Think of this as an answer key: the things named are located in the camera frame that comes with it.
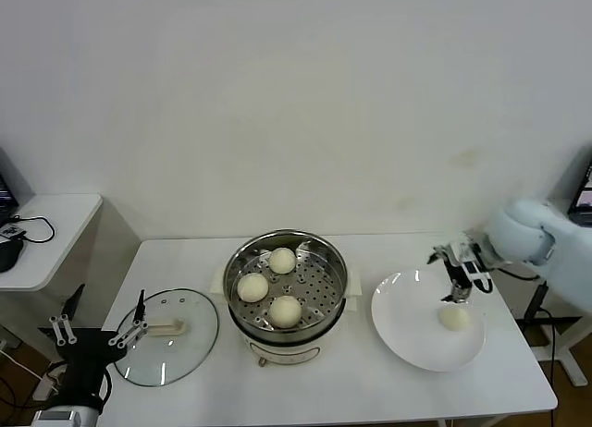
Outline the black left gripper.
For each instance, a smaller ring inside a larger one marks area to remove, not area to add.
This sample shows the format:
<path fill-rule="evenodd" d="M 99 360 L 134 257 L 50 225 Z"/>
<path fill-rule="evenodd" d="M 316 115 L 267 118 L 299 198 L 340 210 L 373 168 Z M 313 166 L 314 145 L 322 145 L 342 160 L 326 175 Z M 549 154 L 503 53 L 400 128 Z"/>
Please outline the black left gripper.
<path fill-rule="evenodd" d="M 100 328 L 75 328 L 73 320 L 85 285 L 80 285 L 64 303 L 57 316 L 49 318 L 57 351 L 67 368 L 61 386 L 54 395 L 55 405 L 104 405 L 110 398 L 113 383 L 107 370 L 122 360 L 127 348 L 139 341 L 148 330 L 145 321 L 145 290 L 140 291 L 133 310 L 121 321 L 117 332 Z"/>

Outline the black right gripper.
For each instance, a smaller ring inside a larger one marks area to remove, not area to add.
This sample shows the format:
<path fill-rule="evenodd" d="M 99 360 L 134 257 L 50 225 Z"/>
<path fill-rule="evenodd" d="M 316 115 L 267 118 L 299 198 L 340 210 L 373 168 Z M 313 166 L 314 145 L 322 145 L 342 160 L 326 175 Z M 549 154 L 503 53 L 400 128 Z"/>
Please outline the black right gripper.
<path fill-rule="evenodd" d="M 453 260 L 453 250 L 450 244 L 434 247 L 428 257 L 427 264 L 438 260 L 442 260 L 445 263 L 445 268 L 452 282 L 450 293 L 442 298 L 441 301 L 455 304 L 464 303 L 468 299 L 468 289 L 473 286 L 473 282 L 461 266 L 455 266 L 450 262 Z"/>

